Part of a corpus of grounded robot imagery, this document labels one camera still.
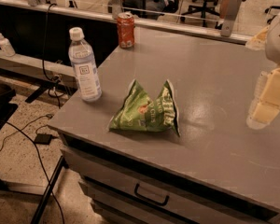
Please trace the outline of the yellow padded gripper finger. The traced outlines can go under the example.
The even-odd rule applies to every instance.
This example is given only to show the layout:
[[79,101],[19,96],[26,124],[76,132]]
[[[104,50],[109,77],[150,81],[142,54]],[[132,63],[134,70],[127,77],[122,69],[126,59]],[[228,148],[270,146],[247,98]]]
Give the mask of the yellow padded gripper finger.
[[280,65],[259,75],[246,124],[254,130],[268,126],[280,113]]

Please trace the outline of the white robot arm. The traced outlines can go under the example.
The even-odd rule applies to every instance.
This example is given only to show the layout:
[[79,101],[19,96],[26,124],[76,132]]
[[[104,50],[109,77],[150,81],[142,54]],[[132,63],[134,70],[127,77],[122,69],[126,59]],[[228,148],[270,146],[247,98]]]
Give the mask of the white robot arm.
[[265,128],[280,113],[280,12],[265,32],[266,57],[277,67],[270,72],[261,72],[256,83],[246,119],[247,126],[254,130]]

